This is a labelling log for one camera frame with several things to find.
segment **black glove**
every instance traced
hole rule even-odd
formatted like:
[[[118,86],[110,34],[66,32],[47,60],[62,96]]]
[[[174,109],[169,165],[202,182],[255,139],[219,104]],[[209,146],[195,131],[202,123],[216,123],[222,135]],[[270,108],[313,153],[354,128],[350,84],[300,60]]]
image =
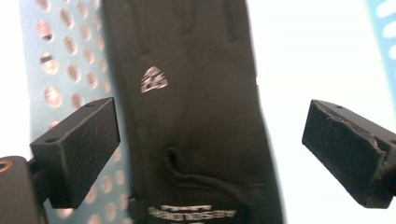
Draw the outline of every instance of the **black glove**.
[[[243,0],[104,0],[137,224],[283,223]]]

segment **glove logo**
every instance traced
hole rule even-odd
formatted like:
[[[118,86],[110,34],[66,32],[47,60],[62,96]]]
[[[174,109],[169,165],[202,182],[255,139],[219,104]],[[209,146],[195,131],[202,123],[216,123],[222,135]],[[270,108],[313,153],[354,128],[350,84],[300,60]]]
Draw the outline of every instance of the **glove logo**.
[[[163,72],[153,66],[148,69],[142,79],[142,93],[153,89],[160,89],[168,85]]]
[[[170,220],[170,221],[194,221],[193,223],[204,224],[204,222],[202,221],[209,220],[212,218],[232,218],[235,216],[236,211],[212,210],[211,205],[197,205],[197,206],[161,205],[161,209],[150,207],[148,209],[148,213],[153,217]]]

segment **glove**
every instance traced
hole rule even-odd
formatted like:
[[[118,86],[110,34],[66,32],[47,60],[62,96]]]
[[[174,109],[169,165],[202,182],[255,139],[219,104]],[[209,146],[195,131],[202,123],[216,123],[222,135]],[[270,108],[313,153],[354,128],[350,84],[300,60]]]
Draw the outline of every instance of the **glove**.
[[[137,224],[283,223],[243,0],[104,0]]]

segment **fabric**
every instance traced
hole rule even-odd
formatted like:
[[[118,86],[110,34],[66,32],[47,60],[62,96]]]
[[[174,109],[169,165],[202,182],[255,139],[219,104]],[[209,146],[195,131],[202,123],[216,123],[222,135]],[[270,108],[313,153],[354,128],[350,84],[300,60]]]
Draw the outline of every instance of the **fabric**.
[[[135,223],[283,223],[246,3],[105,0],[103,8]]]

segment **metal plate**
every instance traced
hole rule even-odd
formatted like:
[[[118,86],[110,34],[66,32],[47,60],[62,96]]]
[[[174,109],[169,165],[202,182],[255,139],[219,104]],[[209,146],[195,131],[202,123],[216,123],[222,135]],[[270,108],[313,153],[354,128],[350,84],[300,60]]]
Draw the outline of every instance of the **metal plate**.
[[[45,206],[49,223],[132,223],[126,214],[129,195],[128,150],[111,71],[100,0],[20,0],[28,76],[31,140],[80,106],[115,97],[120,147],[77,210]]]

